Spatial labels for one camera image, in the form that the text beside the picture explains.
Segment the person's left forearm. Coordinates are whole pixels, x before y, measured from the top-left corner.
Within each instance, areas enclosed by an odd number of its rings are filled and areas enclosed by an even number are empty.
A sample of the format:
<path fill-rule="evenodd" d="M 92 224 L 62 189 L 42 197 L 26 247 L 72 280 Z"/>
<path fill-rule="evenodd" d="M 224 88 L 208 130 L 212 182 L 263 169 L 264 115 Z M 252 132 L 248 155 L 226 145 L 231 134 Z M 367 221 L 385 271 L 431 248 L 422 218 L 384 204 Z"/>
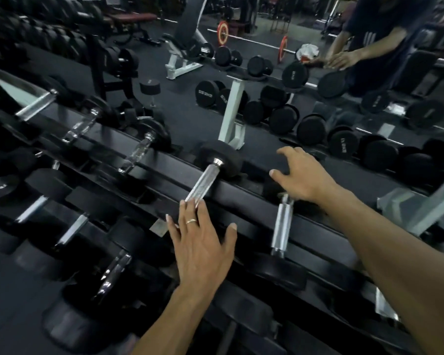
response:
<path fill-rule="evenodd" d="M 186 355 L 213 296 L 214 292 L 178 286 L 130 355 Z"/>

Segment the row of black dumbbells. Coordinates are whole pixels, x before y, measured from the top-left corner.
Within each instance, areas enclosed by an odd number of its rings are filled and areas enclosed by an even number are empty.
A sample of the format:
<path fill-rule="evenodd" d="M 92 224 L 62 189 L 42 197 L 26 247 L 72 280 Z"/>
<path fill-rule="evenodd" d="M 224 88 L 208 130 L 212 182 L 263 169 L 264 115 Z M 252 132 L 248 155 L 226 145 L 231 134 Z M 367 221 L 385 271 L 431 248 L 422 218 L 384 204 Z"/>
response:
<path fill-rule="evenodd" d="M 70 239 L 79 233 L 81 226 L 89 218 L 108 223 L 107 218 L 116 218 L 117 209 L 98 194 L 90 192 L 83 187 L 71 188 L 67 177 L 58 168 L 38 168 L 30 173 L 25 180 L 31 188 L 41 192 L 41 197 L 15 220 L 9 220 L 7 225 L 18 228 L 18 235 L 24 234 L 24 228 L 31 226 L 32 236 L 24 241 L 16 250 L 24 256 L 23 265 L 42 267 L 51 275 L 59 275 L 69 267 L 69 262 L 62 256 L 48 254 L 40 246 L 38 236 L 51 235 L 51 231 L 42 231 L 43 224 L 31 224 L 22 217 L 34 213 L 49 200 L 59 200 L 72 203 L 83 211 L 83 214 L 70 226 L 61 238 L 57 240 L 55 250 L 62 250 Z M 96 355 L 108 346 L 113 340 L 127 330 L 127 325 L 120 323 L 126 320 L 124 309 L 118 304 L 108 303 L 106 298 L 119 278 L 134 258 L 142 252 L 150 252 L 144 258 L 151 259 L 160 252 L 160 240 L 151 238 L 146 230 L 129 217 L 120 217 L 108 232 L 109 239 L 119 247 L 119 255 L 109 264 L 106 272 L 102 274 L 100 287 L 96 282 L 91 284 L 76 283 L 65 286 L 60 297 L 45 310 L 41 318 L 41 327 L 44 334 L 57 346 L 75 355 Z M 246 328 L 252 327 L 253 333 L 259 333 L 263 338 L 269 330 L 272 321 L 272 311 L 266 305 L 242 289 L 225 283 L 221 284 L 214 297 L 219 312 L 237 317 L 232 318 L 231 325 L 236 326 L 247 320 Z"/>

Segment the barbell with red plates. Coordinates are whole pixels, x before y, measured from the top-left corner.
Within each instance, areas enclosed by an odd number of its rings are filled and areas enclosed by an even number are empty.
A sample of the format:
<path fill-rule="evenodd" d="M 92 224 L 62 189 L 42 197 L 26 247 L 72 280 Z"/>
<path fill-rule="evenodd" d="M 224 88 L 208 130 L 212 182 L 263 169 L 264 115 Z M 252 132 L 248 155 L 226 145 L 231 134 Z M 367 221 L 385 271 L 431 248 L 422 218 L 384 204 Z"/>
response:
<path fill-rule="evenodd" d="M 288 37 L 285 35 L 283 36 L 282 40 L 280 41 L 279 46 L 273 46 L 268 43 L 263 43 L 260 41 L 254 41 L 252 39 L 247 39 L 244 37 L 240 37 L 237 35 L 232 35 L 229 30 L 229 24 L 226 21 L 220 21 L 219 25 L 216 29 L 207 29 L 210 32 L 214 32 L 217 35 L 217 39 L 219 42 L 219 46 L 225 46 L 229 40 L 238 40 L 238 41 L 245 41 L 248 43 L 252 43 L 258 46 L 270 48 L 277 51 L 277 63 L 280 64 L 283 62 L 284 57 L 286 54 L 292 54 L 295 56 L 295 51 L 292 51 L 288 48 Z"/>

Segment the large wall mirror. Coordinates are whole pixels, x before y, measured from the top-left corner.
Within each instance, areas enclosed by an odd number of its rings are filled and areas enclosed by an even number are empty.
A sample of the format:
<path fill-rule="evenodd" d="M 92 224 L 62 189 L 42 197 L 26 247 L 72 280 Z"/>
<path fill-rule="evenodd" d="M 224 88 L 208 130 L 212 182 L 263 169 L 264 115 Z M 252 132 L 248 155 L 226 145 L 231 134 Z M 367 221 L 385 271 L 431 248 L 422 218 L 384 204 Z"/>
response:
<path fill-rule="evenodd" d="M 24 44 L 24 48 L 30 58 L 21 67 L 24 71 L 40 76 L 59 75 L 71 89 L 84 95 L 95 94 L 88 66 L 28 44 Z M 225 81 L 229 78 L 212 67 L 203 66 L 176 80 L 169 80 L 166 78 L 165 64 L 170 55 L 166 47 L 152 47 L 135 41 L 130 48 L 140 58 L 139 79 L 133 82 L 135 94 L 142 102 L 146 102 L 148 97 L 142 95 L 138 83 L 147 78 L 160 81 L 161 94 L 156 97 L 156 104 L 162 109 L 173 142 L 186 150 L 192 150 L 203 141 L 216 139 L 222 125 L 222 116 L 197 106 L 194 89 L 204 79 Z M 267 130 L 249 126 L 241 153 L 249 163 L 265 171 L 276 168 L 285 172 L 286 161 L 282 156 L 276 155 L 276 150 L 285 145 Z M 339 160 L 330 155 L 325 157 L 322 165 L 338 184 L 368 204 L 373 204 L 378 197 L 396 188 L 407 187 L 393 178 L 392 173 L 375 173 L 353 161 Z"/>

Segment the person's left hand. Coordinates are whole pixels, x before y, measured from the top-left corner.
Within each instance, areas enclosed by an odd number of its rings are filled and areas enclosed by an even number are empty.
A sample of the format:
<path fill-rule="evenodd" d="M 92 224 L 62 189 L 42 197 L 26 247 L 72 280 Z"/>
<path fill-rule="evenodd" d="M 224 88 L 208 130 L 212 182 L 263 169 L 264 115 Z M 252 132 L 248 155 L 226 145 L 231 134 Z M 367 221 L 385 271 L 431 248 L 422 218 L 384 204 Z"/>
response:
<path fill-rule="evenodd" d="M 178 223 L 181 241 L 173 242 L 180 286 L 198 292 L 214 292 L 225 280 L 233 262 L 227 261 L 223 254 L 215 227 L 213 236 L 202 238 L 196 231 L 197 208 L 195 201 L 179 203 Z"/>

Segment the person's right forearm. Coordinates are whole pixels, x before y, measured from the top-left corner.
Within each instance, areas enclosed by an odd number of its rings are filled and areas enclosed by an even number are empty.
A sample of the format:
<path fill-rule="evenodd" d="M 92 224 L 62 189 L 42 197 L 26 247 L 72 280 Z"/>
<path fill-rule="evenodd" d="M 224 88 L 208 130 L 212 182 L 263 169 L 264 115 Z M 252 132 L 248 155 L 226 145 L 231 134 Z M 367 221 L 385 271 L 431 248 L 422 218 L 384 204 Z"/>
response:
<path fill-rule="evenodd" d="M 346 235 L 367 273 L 427 355 L 444 355 L 444 254 L 336 184 L 313 200 Z"/>

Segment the person's right hand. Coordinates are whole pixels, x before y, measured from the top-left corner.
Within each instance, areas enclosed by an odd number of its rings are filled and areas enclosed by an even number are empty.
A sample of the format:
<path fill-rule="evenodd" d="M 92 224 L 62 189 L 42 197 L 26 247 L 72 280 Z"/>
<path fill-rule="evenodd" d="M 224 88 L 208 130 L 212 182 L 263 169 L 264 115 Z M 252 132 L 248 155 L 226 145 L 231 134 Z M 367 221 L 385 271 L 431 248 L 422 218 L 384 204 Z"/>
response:
<path fill-rule="evenodd" d="M 288 174 L 295 179 L 294 190 L 285 190 L 293 199 L 321 205 L 322 201 L 339 189 L 320 162 L 302 148 L 286 146 L 278 149 L 277 154 L 285 156 Z"/>

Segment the white cloth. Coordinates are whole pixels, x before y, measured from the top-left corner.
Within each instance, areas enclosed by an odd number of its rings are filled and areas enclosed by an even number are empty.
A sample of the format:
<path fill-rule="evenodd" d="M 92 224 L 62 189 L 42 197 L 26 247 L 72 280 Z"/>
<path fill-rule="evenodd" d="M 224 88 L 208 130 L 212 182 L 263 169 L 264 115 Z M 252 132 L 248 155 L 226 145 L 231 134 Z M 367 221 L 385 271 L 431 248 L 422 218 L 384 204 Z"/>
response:
<path fill-rule="evenodd" d="M 305 43 L 295 51 L 295 59 L 301 63 L 308 63 L 319 55 L 319 47 L 311 43 Z"/>

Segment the black dumbbell rack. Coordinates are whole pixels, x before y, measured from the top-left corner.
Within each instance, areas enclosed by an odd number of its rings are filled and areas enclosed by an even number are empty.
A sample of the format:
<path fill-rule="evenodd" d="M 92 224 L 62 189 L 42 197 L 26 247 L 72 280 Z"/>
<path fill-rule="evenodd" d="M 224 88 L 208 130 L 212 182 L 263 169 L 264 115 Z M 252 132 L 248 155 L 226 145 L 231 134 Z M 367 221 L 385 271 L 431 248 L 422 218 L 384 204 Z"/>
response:
<path fill-rule="evenodd" d="M 163 147 L 150 146 L 133 163 L 134 168 L 124 180 L 118 181 L 113 171 L 130 161 L 130 153 L 141 147 L 142 141 L 123 131 L 93 124 L 90 114 L 58 105 L 53 100 L 56 91 L 29 83 L 0 70 L 0 95 L 16 96 L 22 111 L 11 115 L 0 111 L 0 122 L 17 138 L 24 141 L 35 137 L 45 151 L 56 155 L 66 167 L 86 179 L 89 191 L 95 191 L 109 203 L 119 199 L 141 207 L 153 201 L 156 214 L 164 212 L 177 217 L 178 202 L 188 196 L 204 168 L 196 161 L 199 146 L 193 153 L 177 153 Z M 215 224 L 226 226 L 236 222 L 239 233 L 249 238 L 253 250 L 268 247 L 268 230 L 274 231 L 278 205 L 262 196 L 263 185 L 252 182 L 242 171 L 233 178 L 222 172 L 204 196 Z M 421 350 L 406 330 L 396 330 L 400 320 L 390 304 L 367 277 L 361 262 L 348 240 L 327 224 L 320 211 L 308 202 L 295 203 L 289 234 L 286 260 L 304 267 L 310 286 L 313 281 L 330 286 L 331 301 L 340 319 L 398 352 L 420 355 Z"/>

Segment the maroon weight bench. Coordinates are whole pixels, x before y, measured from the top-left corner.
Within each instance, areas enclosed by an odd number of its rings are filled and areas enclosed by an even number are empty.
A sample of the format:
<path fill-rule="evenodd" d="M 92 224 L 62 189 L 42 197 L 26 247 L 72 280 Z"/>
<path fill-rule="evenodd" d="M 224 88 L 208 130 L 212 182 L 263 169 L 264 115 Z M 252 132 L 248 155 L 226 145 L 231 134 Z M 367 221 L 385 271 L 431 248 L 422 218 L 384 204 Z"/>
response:
<path fill-rule="evenodd" d="M 143 27 L 145 23 L 158 20 L 160 17 L 148 12 L 106 13 L 103 16 L 104 25 L 107 26 L 107 34 L 104 39 L 107 40 L 113 36 L 126 36 L 124 40 L 114 40 L 113 43 L 118 47 L 124 47 L 131 41 L 139 41 L 149 46 L 161 47 L 161 42 L 151 38 Z"/>

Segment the white-framed incline bench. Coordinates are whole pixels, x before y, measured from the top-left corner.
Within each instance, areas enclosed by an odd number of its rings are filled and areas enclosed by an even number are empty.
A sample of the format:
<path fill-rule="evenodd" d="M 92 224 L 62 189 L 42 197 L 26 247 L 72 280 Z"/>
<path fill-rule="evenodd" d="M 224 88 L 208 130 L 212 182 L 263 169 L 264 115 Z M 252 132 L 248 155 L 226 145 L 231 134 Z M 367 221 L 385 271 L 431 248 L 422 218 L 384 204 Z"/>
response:
<path fill-rule="evenodd" d="M 209 43 L 199 30 L 199 22 L 207 0 L 186 0 L 185 9 L 177 21 L 172 34 L 163 34 L 161 41 L 170 53 L 166 64 L 167 78 L 174 80 L 212 59 L 215 47 Z"/>

